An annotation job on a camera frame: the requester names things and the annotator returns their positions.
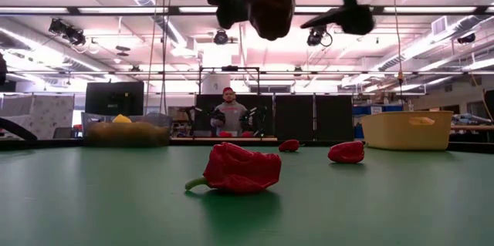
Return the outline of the black metal rig frame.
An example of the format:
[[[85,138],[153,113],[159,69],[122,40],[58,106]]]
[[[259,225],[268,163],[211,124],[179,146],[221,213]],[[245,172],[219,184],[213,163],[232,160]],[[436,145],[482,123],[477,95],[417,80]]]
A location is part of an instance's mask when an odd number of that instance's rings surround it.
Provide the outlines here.
[[[248,86],[248,81],[244,76],[249,75],[257,81],[257,87],[260,87],[260,69],[259,67],[239,67],[239,66],[222,66],[222,67],[199,67],[198,71],[198,95],[221,95],[226,87],[231,87],[233,76],[242,76],[242,81]]]

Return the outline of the long ceiling light strip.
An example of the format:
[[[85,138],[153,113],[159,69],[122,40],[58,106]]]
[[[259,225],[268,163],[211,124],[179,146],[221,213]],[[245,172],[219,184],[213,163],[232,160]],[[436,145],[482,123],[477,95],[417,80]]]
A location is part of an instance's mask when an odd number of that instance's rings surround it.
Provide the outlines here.
[[[372,5],[370,10],[375,15],[494,15],[494,5],[472,6],[433,6],[433,5]],[[139,15],[214,15],[214,6],[130,6],[130,7],[39,7],[39,6],[2,6],[0,15],[81,15],[81,16],[139,16]]]

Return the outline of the green table mat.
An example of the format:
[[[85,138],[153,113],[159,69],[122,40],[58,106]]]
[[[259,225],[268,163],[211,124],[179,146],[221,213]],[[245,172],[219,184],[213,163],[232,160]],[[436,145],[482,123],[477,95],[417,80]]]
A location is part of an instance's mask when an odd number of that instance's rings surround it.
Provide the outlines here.
[[[494,154],[284,153],[235,196],[185,184],[208,147],[0,153],[0,246],[494,246]]]

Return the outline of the ceiling air vent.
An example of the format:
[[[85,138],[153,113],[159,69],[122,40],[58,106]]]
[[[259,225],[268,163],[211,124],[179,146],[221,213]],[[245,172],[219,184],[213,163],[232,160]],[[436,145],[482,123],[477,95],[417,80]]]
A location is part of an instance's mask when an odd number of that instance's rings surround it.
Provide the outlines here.
[[[444,36],[448,33],[448,17],[442,17],[434,20],[431,23],[431,33],[434,37]]]

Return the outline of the dark red apple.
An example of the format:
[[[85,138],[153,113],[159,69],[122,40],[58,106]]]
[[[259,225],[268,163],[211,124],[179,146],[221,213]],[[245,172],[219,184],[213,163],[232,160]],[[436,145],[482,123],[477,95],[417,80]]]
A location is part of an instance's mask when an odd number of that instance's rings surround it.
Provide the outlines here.
[[[295,6],[295,0],[248,0],[249,22],[261,38],[275,41],[289,33]]]

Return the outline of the wooden workbench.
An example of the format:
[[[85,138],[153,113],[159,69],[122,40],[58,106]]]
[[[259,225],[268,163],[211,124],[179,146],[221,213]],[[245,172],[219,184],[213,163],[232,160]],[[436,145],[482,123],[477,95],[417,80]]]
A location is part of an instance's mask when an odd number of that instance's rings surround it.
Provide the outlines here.
[[[451,130],[494,131],[494,126],[451,125]]]

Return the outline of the black computer monitor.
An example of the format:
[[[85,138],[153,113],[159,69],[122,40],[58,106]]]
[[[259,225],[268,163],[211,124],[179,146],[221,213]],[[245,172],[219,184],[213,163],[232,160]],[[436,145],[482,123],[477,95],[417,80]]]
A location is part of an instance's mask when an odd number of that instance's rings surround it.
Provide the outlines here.
[[[144,84],[88,83],[85,112],[105,116],[140,116],[144,112]]]

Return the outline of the grey patterned partition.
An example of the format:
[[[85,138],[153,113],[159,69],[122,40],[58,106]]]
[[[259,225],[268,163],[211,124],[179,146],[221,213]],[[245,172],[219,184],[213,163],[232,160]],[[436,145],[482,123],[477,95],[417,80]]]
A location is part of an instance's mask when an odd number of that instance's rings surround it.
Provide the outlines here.
[[[55,130],[71,127],[74,96],[3,96],[0,118],[26,128],[40,140],[51,140]]]

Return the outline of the yellow plastic basket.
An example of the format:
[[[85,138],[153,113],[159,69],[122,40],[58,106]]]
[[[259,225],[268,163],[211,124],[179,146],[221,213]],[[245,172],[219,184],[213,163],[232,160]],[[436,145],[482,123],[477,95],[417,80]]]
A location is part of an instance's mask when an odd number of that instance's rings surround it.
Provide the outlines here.
[[[445,150],[453,112],[398,111],[364,116],[361,123],[369,147],[383,150]]]

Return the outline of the small red pepper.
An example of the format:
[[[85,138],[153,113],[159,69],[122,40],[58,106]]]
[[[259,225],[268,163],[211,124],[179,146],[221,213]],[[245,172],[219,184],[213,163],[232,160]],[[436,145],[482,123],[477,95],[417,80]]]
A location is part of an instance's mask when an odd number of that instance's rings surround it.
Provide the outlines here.
[[[364,159],[361,141],[339,143],[330,148],[328,158],[335,163],[359,163]]]
[[[253,194],[276,184],[281,167],[282,161],[274,153],[253,152],[223,142],[212,147],[203,176],[188,181],[184,188],[191,190],[206,185],[237,194]]]
[[[282,142],[278,150],[279,152],[296,152],[300,147],[300,142],[298,140],[285,140]]]

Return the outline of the person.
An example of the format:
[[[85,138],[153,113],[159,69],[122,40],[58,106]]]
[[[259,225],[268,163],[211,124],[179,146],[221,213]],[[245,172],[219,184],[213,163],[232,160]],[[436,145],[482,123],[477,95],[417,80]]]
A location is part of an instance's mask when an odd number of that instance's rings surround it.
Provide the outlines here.
[[[222,94],[223,102],[217,105],[210,119],[211,127],[215,130],[215,135],[221,131],[228,131],[233,136],[241,136],[244,132],[241,118],[247,114],[248,110],[244,105],[236,100],[236,94]]]

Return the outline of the grey plastic basket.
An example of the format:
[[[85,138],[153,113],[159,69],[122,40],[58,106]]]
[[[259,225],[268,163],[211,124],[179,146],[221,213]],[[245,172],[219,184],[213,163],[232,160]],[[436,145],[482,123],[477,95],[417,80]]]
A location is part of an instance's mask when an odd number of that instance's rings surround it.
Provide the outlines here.
[[[91,147],[165,147],[171,137],[172,118],[162,113],[129,116],[129,123],[115,123],[115,116],[82,113],[83,140]]]

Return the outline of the black aluminium table frame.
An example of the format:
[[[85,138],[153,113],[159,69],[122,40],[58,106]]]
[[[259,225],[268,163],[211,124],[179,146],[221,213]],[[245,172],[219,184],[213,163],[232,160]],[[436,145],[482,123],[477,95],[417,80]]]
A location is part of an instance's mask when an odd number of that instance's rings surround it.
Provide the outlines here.
[[[170,146],[192,147],[192,146],[213,146],[217,143],[226,141],[237,144],[241,147],[277,147],[282,143],[281,140],[274,138],[173,138],[169,140]],[[91,147],[83,139],[68,139],[68,140],[0,140],[0,151],[13,150],[34,150],[62,147]],[[448,151],[467,152],[467,153],[487,153],[494,154],[494,143],[466,143],[466,142],[450,142],[447,147]]]

